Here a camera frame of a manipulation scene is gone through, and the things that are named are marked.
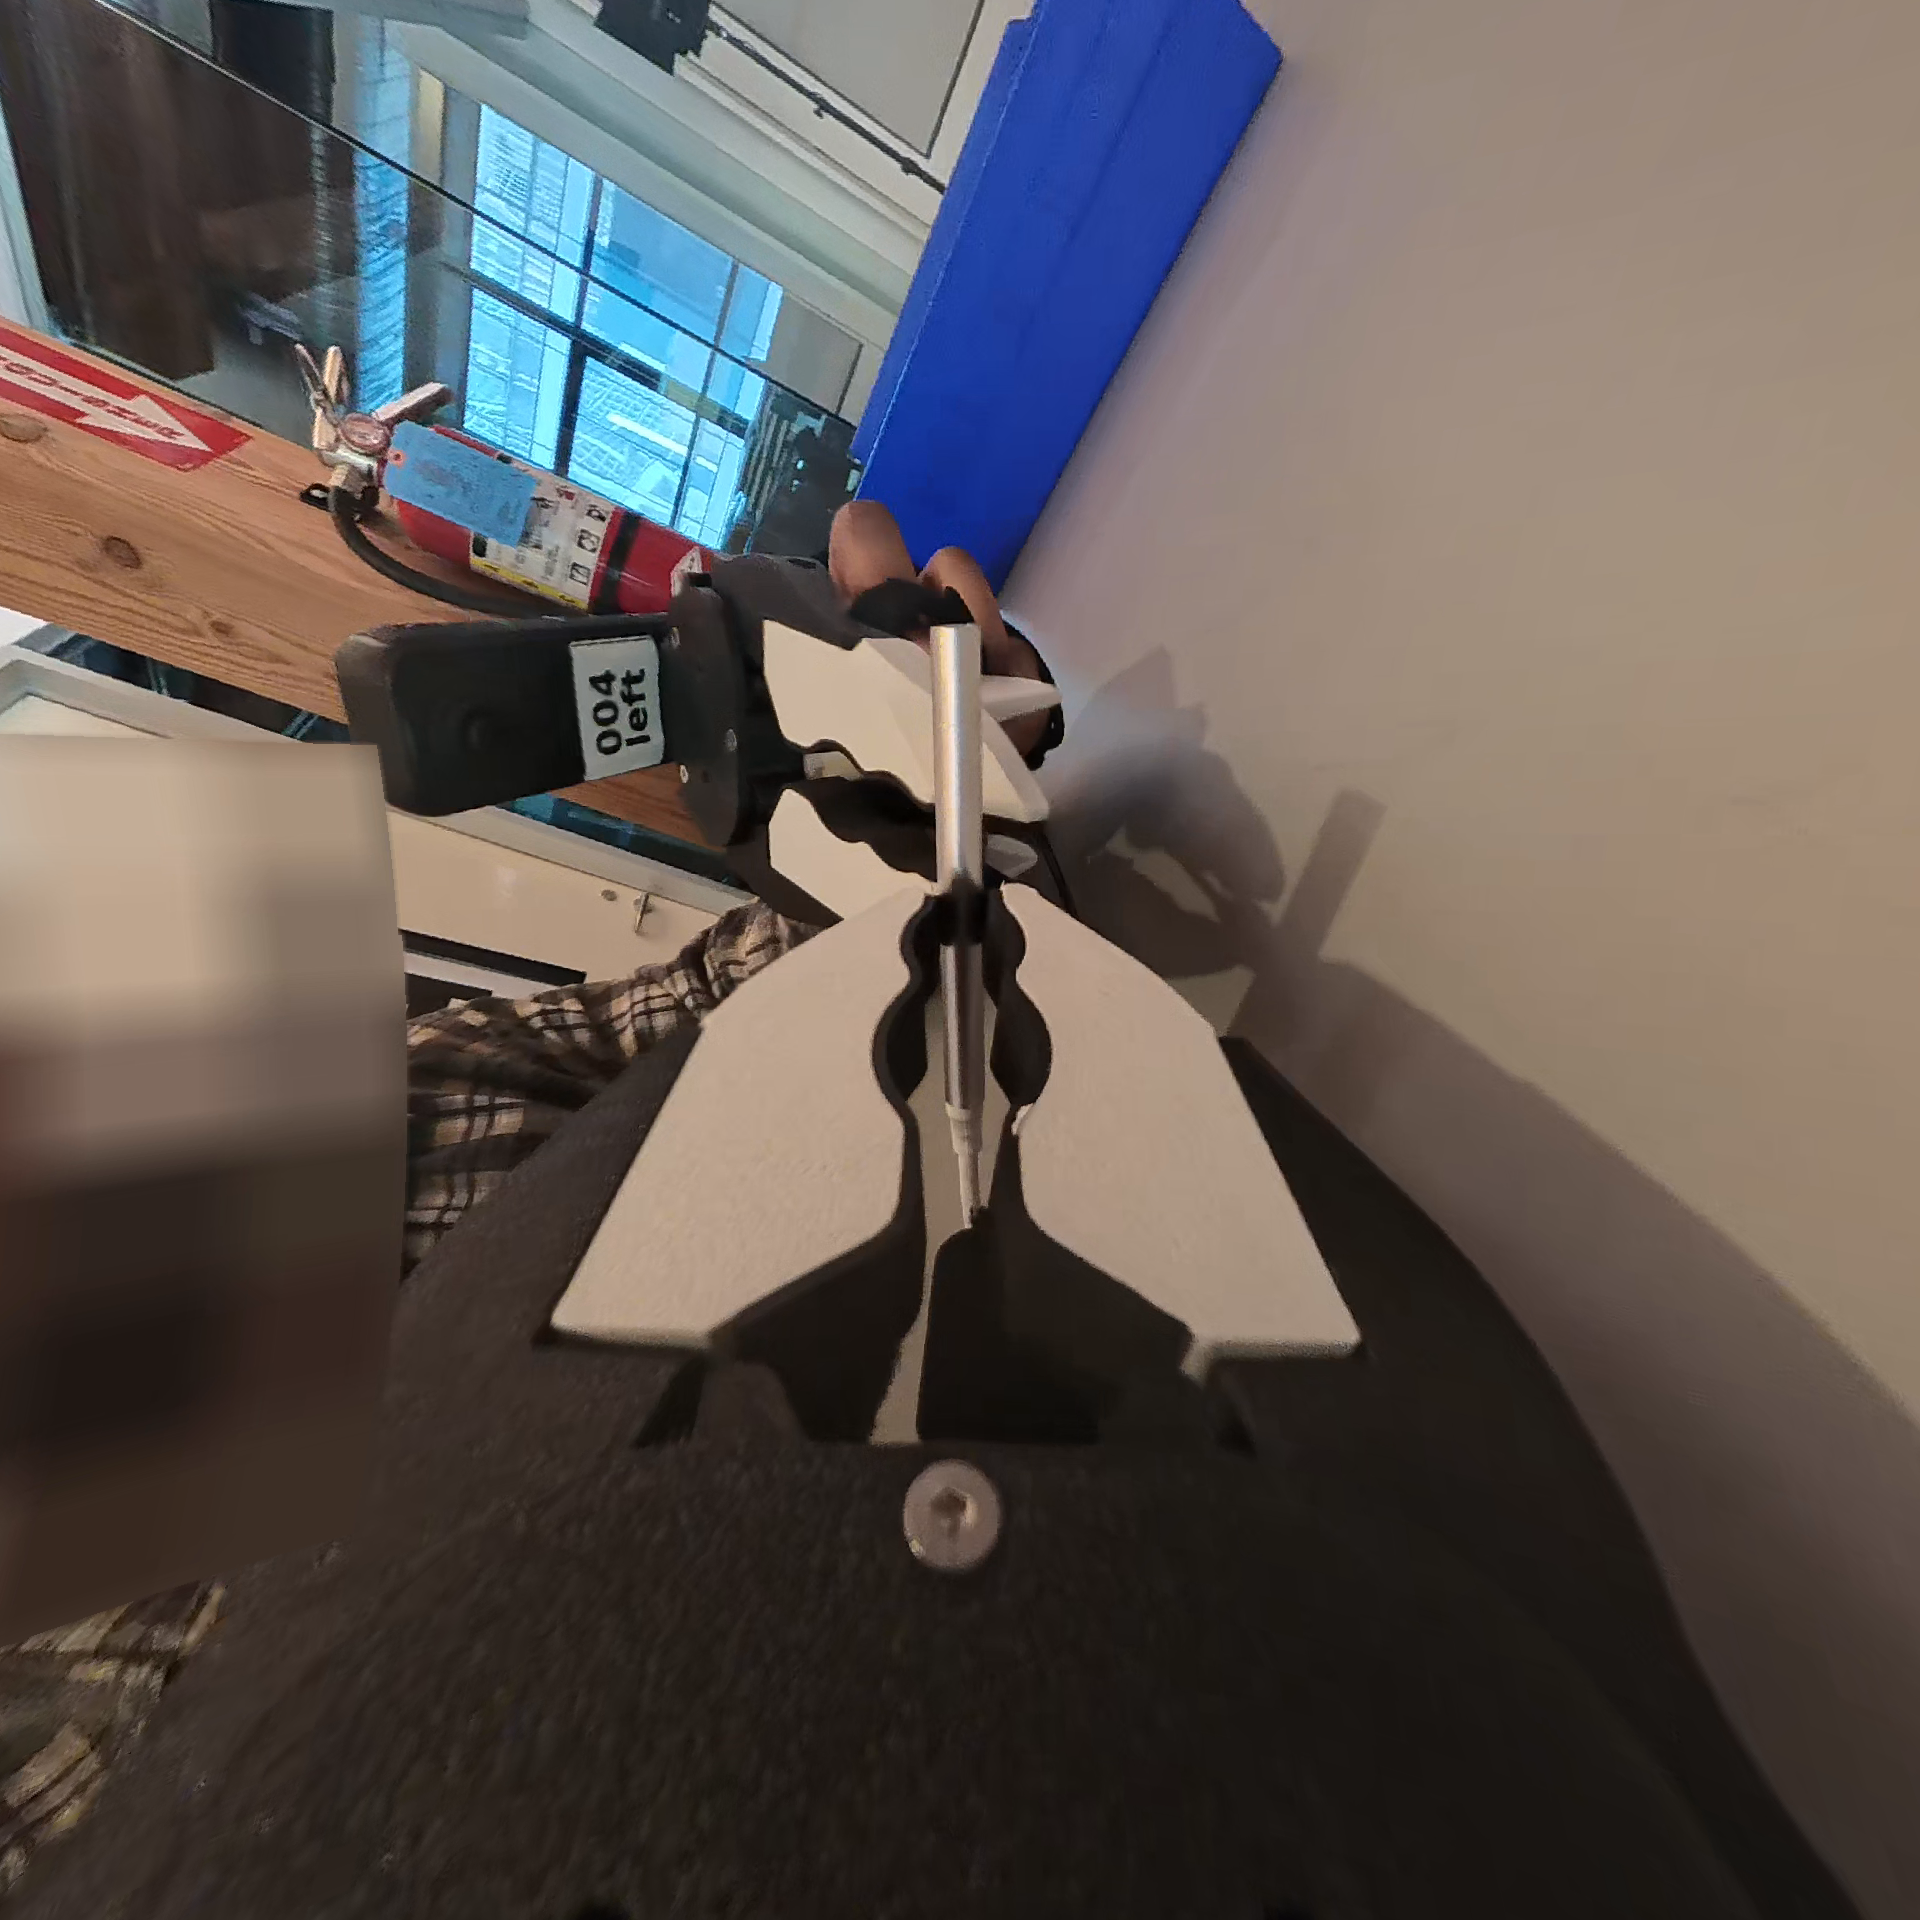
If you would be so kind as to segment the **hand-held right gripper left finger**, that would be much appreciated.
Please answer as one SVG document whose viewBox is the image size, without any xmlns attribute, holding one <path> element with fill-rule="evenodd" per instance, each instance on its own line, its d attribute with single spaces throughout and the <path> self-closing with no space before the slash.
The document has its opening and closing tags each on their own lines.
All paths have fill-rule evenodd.
<svg viewBox="0 0 1920 1920">
<path fill-rule="evenodd" d="M 910 887 L 706 1018 L 550 1317 L 554 1336 L 768 1371 L 799 1430 L 863 1444 L 922 1303 L 912 1093 L 938 914 Z"/>
</svg>

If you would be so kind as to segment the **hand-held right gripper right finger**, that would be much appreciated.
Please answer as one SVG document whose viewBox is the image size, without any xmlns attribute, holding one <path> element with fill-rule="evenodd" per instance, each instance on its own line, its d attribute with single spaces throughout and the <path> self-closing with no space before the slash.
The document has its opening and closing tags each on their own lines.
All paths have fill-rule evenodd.
<svg viewBox="0 0 1920 1920">
<path fill-rule="evenodd" d="M 1228 1052 L 1183 997 L 1033 889 L 986 906 L 1007 1115 L 930 1283 L 924 1442 L 1210 1439 L 1220 1373 L 1362 1332 Z"/>
</svg>

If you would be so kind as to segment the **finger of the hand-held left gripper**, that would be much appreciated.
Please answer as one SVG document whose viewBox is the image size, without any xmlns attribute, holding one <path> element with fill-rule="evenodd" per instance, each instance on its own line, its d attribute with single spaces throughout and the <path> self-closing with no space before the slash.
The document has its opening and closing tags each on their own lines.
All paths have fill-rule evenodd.
<svg viewBox="0 0 1920 1920">
<path fill-rule="evenodd" d="M 934 811 L 936 715 L 927 652 L 902 637 L 857 637 L 840 646 L 777 620 L 761 622 L 759 670 L 783 740 L 803 757 L 840 754 L 859 776 Z M 1041 825 L 1047 799 L 1015 750 L 1010 722 L 1055 717 L 1058 689 L 1041 680 L 977 682 L 979 803 L 987 821 Z"/>
<path fill-rule="evenodd" d="M 893 782 L 791 785 L 761 829 L 761 903 L 797 924 L 837 924 L 895 894 L 938 898 L 936 829 Z"/>
</svg>

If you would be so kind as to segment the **silver usb hub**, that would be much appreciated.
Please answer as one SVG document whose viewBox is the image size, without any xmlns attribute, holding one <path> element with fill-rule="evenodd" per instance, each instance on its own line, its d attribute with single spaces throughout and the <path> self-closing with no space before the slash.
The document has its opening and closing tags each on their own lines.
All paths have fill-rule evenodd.
<svg viewBox="0 0 1920 1920">
<path fill-rule="evenodd" d="M 982 1212 L 987 1080 L 986 812 L 982 782 L 982 642 L 971 624 L 927 634 L 932 848 L 938 882 L 942 1089 L 962 1226 Z"/>
</svg>

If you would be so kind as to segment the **person's left hand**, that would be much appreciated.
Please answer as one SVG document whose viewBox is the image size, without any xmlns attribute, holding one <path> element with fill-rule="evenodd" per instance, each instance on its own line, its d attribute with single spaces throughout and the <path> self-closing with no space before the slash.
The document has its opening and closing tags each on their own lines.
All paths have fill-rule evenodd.
<svg viewBox="0 0 1920 1920">
<path fill-rule="evenodd" d="M 832 518 L 827 575 L 849 617 L 867 629 L 926 651 L 932 629 L 963 609 L 984 676 L 1054 687 L 1038 649 L 1005 620 L 982 565 L 958 544 L 915 563 L 900 522 L 875 500 L 853 498 Z"/>
</svg>

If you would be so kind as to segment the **red fire extinguisher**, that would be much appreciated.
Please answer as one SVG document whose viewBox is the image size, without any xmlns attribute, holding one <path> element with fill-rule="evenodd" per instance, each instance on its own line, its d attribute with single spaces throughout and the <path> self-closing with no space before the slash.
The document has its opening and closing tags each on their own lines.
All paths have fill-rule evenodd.
<svg viewBox="0 0 1920 1920">
<path fill-rule="evenodd" d="M 326 481 L 306 488 L 301 498 L 323 509 L 340 543 L 364 568 L 397 589 L 488 617 L 514 617 L 522 600 L 563 614 L 657 617 L 670 613 L 674 590 L 685 577 L 710 570 L 711 554 L 698 541 L 464 430 L 434 425 L 432 419 L 451 401 L 442 382 L 361 410 L 351 404 L 341 348 L 312 352 L 295 344 L 292 354 L 310 409 L 310 444 L 326 470 Z M 383 492 L 391 433 L 402 421 L 438 427 L 539 470 L 533 520 L 522 543 L 501 547 L 467 538 Z"/>
</svg>

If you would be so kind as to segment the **blue paper tag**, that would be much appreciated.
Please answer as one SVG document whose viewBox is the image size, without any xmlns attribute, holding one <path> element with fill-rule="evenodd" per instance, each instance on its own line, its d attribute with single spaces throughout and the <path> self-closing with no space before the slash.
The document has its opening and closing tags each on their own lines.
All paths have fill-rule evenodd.
<svg viewBox="0 0 1920 1920">
<path fill-rule="evenodd" d="M 532 526 L 539 470 L 420 421 L 400 421 L 385 457 L 385 497 L 467 538 L 515 549 Z"/>
</svg>

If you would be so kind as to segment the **black white marker sheet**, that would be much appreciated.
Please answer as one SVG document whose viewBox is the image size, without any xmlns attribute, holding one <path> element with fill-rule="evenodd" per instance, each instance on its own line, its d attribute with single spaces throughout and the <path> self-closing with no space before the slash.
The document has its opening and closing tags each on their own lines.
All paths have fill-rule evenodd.
<svg viewBox="0 0 1920 1920">
<path fill-rule="evenodd" d="M 404 1017 L 420 1020 L 471 999 L 517 1001 L 586 985 L 586 975 L 497 949 L 402 928 Z"/>
</svg>

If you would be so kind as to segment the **wooden panel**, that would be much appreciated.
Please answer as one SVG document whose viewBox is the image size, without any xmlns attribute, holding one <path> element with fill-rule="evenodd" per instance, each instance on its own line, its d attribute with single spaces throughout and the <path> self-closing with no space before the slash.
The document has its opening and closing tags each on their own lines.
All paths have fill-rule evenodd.
<svg viewBox="0 0 1920 1920">
<path fill-rule="evenodd" d="M 334 656 L 348 637 L 470 618 L 348 553 L 326 513 L 301 498 L 323 479 L 306 444 L 55 344 L 245 427 L 252 441 L 203 470 L 172 472 L 1 406 L 6 610 L 327 718 L 344 717 Z"/>
</svg>

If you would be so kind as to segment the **window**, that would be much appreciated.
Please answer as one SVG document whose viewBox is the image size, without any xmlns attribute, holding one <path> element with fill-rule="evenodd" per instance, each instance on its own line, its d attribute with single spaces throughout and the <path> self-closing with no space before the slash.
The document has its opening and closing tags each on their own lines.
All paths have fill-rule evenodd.
<svg viewBox="0 0 1920 1920">
<path fill-rule="evenodd" d="M 857 341 L 499 111 L 417 72 L 424 178 L 354 159 L 356 389 L 725 554 L 826 560 Z"/>
</svg>

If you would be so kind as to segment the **red white arrow sign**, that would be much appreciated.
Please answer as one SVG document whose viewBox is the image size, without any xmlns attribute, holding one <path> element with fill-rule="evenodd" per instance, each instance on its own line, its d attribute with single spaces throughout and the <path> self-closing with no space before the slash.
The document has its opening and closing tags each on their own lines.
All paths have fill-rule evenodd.
<svg viewBox="0 0 1920 1920">
<path fill-rule="evenodd" d="M 1 323 L 1 403 L 55 421 L 169 472 L 209 468 L 250 441 L 245 427 L 149 392 L 31 329 Z"/>
</svg>

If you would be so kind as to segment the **blue plastic storage bin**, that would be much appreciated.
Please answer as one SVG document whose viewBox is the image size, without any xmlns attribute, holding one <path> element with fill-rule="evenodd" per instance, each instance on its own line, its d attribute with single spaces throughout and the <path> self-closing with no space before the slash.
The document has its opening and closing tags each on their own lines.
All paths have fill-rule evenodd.
<svg viewBox="0 0 1920 1920">
<path fill-rule="evenodd" d="M 1003 28 L 851 446 L 915 556 L 1005 585 L 1282 63 L 1237 3 Z"/>
</svg>

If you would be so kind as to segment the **black ceiling box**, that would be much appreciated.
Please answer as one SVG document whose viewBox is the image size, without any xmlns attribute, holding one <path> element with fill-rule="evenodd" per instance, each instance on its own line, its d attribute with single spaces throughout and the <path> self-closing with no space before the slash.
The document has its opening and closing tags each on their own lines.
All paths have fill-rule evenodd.
<svg viewBox="0 0 1920 1920">
<path fill-rule="evenodd" d="M 703 53 L 710 9 L 710 3 L 604 0 L 596 6 L 593 27 L 640 60 L 674 75 L 681 58 Z"/>
</svg>

